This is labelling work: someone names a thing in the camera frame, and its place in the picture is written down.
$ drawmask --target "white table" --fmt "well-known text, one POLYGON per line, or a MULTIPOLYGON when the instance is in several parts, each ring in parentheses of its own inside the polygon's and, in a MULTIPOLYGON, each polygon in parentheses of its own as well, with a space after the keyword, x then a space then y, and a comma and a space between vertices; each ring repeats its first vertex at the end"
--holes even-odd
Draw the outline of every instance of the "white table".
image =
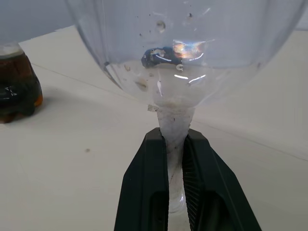
MULTIPOLYGON (((123 174, 156 114, 103 76, 74 27, 21 46, 44 104, 0 125, 0 230, 113 230, 123 174)), ((308 32, 295 32, 249 86, 192 122, 237 175, 263 231, 308 227, 307 73, 308 32)))

